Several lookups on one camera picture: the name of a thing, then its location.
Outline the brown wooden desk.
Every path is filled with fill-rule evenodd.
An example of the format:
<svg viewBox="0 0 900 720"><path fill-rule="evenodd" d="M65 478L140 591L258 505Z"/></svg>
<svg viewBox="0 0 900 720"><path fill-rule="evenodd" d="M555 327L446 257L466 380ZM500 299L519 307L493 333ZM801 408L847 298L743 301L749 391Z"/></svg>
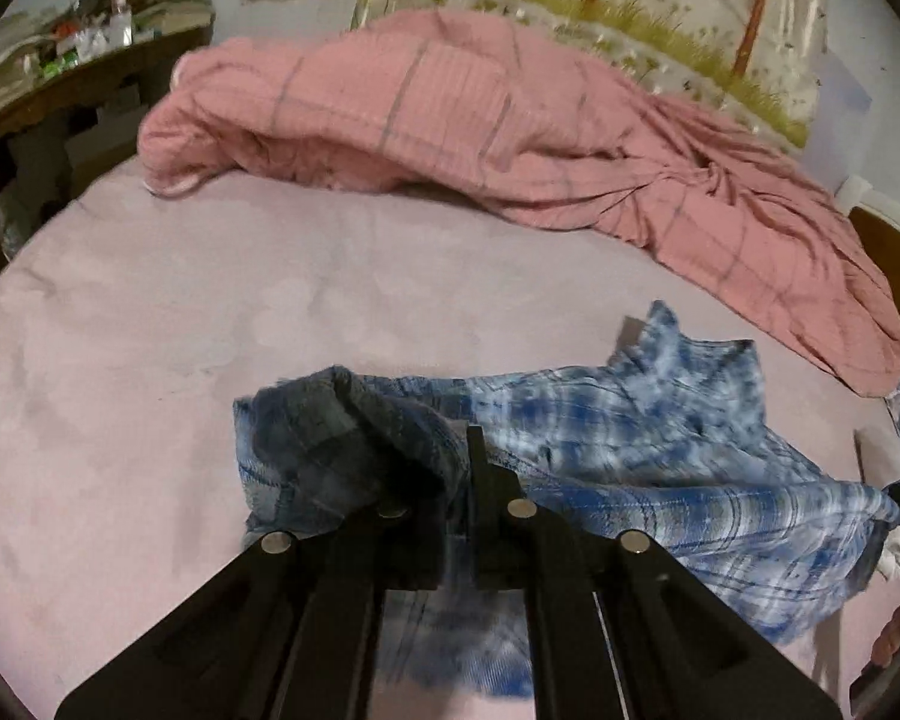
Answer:
<svg viewBox="0 0 900 720"><path fill-rule="evenodd" d="M38 127L52 115L71 109L91 109L118 91L136 85L144 104L155 104L170 85L176 60L188 50L207 46L212 39L212 0L160 0L142 12L148 16L189 16L180 28L64 70L51 80L38 82L0 107L0 140ZM0 275L9 259L0 242Z"/></svg>

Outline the blue white plaid shirt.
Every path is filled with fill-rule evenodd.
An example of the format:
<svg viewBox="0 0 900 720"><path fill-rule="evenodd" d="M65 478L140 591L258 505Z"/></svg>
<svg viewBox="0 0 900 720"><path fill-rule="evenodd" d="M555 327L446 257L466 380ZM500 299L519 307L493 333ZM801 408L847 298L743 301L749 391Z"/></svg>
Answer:
<svg viewBox="0 0 900 720"><path fill-rule="evenodd" d="M318 535L439 485L447 587L386 603L379 668L391 683L532 692L520 601L470 582L468 426L536 504L595 535L646 533L775 644L865 589L900 524L884 491L831 478L769 429L754 344L685 337L663 302L605 366L466 379L333 366L239 398L235 455L254 535Z"/></svg>

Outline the white folded garment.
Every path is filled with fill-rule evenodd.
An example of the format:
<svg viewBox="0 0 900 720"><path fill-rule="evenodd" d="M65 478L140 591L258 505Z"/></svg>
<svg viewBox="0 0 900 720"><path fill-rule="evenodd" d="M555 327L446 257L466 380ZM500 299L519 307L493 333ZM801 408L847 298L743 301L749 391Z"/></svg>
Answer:
<svg viewBox="0 0 900 720"><path fill-rule="evenodd" d="M900 437L886 427L860 427L854 433L860 475L873 488L886 488L900 480ZM886 580L900 578L900 527L888 533L877 571Z"/></svg>

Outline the pink bed sheet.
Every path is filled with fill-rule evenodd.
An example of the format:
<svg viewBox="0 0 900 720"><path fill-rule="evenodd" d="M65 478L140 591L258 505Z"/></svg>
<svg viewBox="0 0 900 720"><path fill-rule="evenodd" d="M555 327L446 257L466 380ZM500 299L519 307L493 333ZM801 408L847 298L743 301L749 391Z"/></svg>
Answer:
<svg viewBox="0 0 900 720"><path fill-rule="evenodd" d="M653 301L752 327L642 250L437 193L243 172L156 199L136 163L0 278L0 673L35 717L240 550L232 405L340 366L468 377L596 366Z"/></svg>

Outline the pink plaid quilt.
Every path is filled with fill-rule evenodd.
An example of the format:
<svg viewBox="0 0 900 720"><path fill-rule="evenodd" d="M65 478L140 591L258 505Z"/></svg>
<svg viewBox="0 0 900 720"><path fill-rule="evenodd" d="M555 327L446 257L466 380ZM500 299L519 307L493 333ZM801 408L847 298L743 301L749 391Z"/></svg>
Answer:
<svg viewBox="0 0 900 720"><path fill-rule="evenodd" d="M436 184L649 252L862 397L900 383L900 313L836 200L725 115L479 11L183 55L142 122L151 192L242 169L343 192Z"/></svg>

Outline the clutter on desk top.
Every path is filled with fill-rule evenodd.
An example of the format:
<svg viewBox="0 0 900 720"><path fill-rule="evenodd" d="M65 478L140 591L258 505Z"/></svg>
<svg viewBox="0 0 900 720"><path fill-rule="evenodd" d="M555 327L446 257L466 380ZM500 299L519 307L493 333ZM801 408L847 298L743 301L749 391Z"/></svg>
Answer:
<svg viewBox="0 0 900 720"><path fill-rule="evenodd" d="M212 18L212 0L13 0L0 18L0 88L27 88Z"/></svg>

